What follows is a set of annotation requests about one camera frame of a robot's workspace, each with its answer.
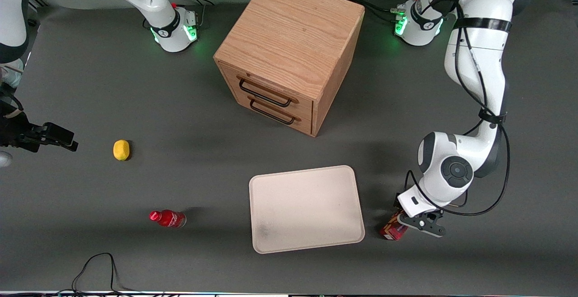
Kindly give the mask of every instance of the wooden cube cabinet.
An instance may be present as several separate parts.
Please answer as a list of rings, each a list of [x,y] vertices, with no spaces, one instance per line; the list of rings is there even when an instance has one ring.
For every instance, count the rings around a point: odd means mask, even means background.
[[[213,58],[240,105],[315,137],[363,15],[346,0],[251,0]]]

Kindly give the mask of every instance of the bottle cap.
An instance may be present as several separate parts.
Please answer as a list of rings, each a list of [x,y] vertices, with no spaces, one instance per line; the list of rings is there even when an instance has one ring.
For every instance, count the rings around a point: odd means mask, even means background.
[[[149,219],[152,221],[158,221],[161,219],[161,213],[159,211],[153,211],[149,214]]]

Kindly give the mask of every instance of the black metal handle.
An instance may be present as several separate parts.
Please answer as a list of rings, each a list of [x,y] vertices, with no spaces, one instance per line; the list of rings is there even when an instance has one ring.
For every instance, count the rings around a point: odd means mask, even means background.
[[[249,93],[249,94],[253,94],[253,95],[255,95],[256,97],[258,97],[258,98],[260,98],[260,99],[262,99],[262,100],[266,100],[267,102],[272,103],[272,104],[275,104],[276,106],[280,106],[280,107],[287,107],[287,106],[289,106],[289,104],[291,103],[291,99],[289,99],[289,98],[287,99],[287,103],[281,103],[281,102],[277,102],[277,101],[274,100],[274,99],[270,99],[270,98],[268,98],[267,96],[263,96],[263,95],[261,95],[261,94],[259,94],[259,93],[257,93],[257,92],[254,92],[254,91],[252,91],[251,89],[245,88],[245,87],[243,87],[243,84],[245,83],[245,79],[242,79],[242,78],[240,78],[240,77],[239,77],[239,79],[241,79],[241,80],[239,81],[239,87],[241,87],[241,90],[244,91],[244,92],[247,92],[247,93]]]
[[[290,121],[285,121],[285,120],[283,120],[283,119],[281,119],[281,118],[277,118],[277,117],[274,116],[273,114],[270,114],[270,113],[267,113],[267,112],[263,111],[263,110],[260,109],[260,108],[254,107],[254,106],[253,106],[253,103],[255,103],[255,100],[251,100],[251,103],[249,104],[249,106],[250,106],[254,111],[257,111],[257,112],[263,114],[264,116],[268,116],[269,118],[272,118],[272,119],[275,120],[275,121],[281,122],[282,124],[286,124],[286,125],[291,125],[291,124],[293,124],[293,122],[295,122],[295,117],[294,117],[294,116],[291,118]]]

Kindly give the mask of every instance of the white tray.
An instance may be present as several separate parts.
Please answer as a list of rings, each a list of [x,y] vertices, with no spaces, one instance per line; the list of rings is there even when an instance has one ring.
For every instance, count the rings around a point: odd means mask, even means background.
[[[249,196],[258,253],[359,243],[365,236],[349,166],[258,175]]]

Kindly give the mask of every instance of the small red carton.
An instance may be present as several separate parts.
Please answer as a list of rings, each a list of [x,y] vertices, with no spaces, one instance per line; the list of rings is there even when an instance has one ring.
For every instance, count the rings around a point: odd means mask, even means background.
[[[407,231],[407,226],[402,225],[397,220],[398,215],[401,215],[403,210],[399,210],[396,212],[390,221],[386,223],[386,225],[379,231],[379,233],[387,240],[399,240],[405,231]]]

